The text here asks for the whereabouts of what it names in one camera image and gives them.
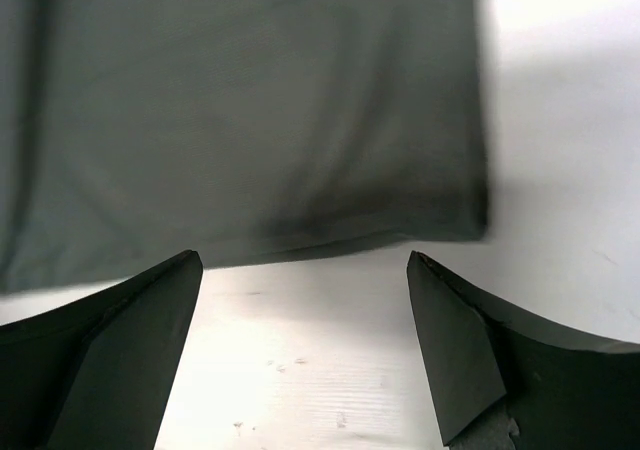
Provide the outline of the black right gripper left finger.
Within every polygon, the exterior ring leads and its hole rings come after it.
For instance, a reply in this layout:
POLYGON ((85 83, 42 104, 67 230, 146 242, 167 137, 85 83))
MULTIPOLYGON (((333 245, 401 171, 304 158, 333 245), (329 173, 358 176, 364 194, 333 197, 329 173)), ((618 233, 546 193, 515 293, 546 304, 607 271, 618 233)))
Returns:
POLYGON ((3 325, 2 448, 154 448, 201 280, 188 250, 3 325))

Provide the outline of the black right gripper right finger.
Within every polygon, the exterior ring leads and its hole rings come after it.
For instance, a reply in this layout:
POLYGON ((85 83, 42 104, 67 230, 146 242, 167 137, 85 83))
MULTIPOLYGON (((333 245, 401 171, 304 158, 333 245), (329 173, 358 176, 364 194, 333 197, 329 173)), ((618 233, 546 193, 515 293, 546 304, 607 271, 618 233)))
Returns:
POLYGON ((419 252, 407 279, 446 447, 638 447, 636 344, 548 320, 419 252))

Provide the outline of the dark grey t-shirt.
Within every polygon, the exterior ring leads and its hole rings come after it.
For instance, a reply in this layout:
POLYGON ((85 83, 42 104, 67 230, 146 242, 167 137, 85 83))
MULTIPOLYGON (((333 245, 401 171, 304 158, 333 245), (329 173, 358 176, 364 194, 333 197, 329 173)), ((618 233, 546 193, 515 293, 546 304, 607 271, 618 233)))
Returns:
POLYGON ((1 290, 488 226, 475 0, 1 0, 1 290))

